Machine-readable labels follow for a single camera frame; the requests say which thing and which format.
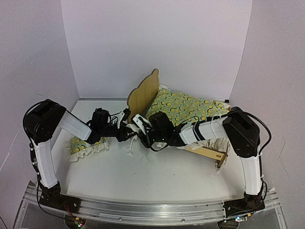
small pillow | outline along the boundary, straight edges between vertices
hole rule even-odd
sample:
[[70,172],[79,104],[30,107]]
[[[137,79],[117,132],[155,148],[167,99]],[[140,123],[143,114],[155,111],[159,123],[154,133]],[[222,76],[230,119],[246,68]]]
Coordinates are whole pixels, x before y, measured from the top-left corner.
[[89,153],[99,153],[102,149],[109,149],[109,141],[101,137],[99,142],[90,145],[85,141],[72,137],[65,142],[65,152],[70,162],[77,161],[79,157],[84,158]]
[[229,112],[228,105],[216,100],[205,100],[189,94],[162,89],[150,106],[146,118],[156,112],[164,112],[174,125],[183,121],[197,122],[206,117],[224,115]]

white wall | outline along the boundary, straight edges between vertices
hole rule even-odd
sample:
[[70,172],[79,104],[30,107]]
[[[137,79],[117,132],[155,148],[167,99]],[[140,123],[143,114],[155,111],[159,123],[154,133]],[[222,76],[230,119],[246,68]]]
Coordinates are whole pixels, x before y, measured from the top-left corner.
[[263,169],[290,229],[305,228],[304,28],[304,1],[254,0],[230,97],[231,104],[260,117],[273,133]]
[[79,96],[60,0],[0,1],[0,21],[0,215],[12,228],[26,186],[36,180],[24,113],[46,98],[71,109]]
[[62,0],[80,97],[127,97],[154,68],[174,90],[228,99],[252,0]]

table surface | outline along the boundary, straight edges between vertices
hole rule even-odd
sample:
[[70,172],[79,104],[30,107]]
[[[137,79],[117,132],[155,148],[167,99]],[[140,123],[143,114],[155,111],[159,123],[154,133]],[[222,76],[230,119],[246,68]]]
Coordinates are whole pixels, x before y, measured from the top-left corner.
[[[111,114],[127,107],[126,101],[80,100],[72,113],[87,122],[95,108]],[[134,141],[109,138],[109,150],[68,162],[63,143],[70,133],[62,130],[52,149],[54,169],[62,193],[112,201],[166,203],[242,198],[244,173],[233,150],[219,173],[215,160],[175,147],[154,152]]]

robotic arm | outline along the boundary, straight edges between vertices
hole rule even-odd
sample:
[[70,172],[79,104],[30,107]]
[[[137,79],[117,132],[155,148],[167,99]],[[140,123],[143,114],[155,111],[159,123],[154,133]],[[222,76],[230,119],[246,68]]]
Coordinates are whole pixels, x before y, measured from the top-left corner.
[[128,109],[120,112],[121,117],[113,124],[108,122],[112,115],[99,108],[93,113],[92,120],[85,124],[65,107],[51,100],[40,102],[25,114],[24,130],[31,141],[30,156],[42,189],[41,204],[62,210],[68,205],[72,213],[78,212],[80,204],[78,198],[60,194],[60,184],[55,176],[51,157],[51,138],[56,127],[59,126],[89,144],[94,144],[101,137],[116,137],[120,142],[138,135],[142,144],[153,151],[157,151],[153,148],[155,142],[164,142],[165,147],[185,146],[201,140],[228,137],[243,164],[246,186],[243,199],[224,203],[226,217],[264,209],[259,155],[260,130],[240,108],[234,107],[226,115],[209,117],[194,125],[182,122],[178,126],[173,126],[167,115],[162,112],[151,115],[149,120],[137,114],[132,120],[139,127],[139,133],[134,132],[124,123],[129,114]]

scalloped headboard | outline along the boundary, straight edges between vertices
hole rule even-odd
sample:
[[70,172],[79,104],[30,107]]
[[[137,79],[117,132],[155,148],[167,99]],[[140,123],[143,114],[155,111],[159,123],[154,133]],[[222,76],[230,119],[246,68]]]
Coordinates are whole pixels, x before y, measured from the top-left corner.
[[127,99],[127,105],[131,111],[128,122],[136,114],[142,114],[148,105],[155,99],[159,90],[159,70],[154,69],[137,88],[133,89]]

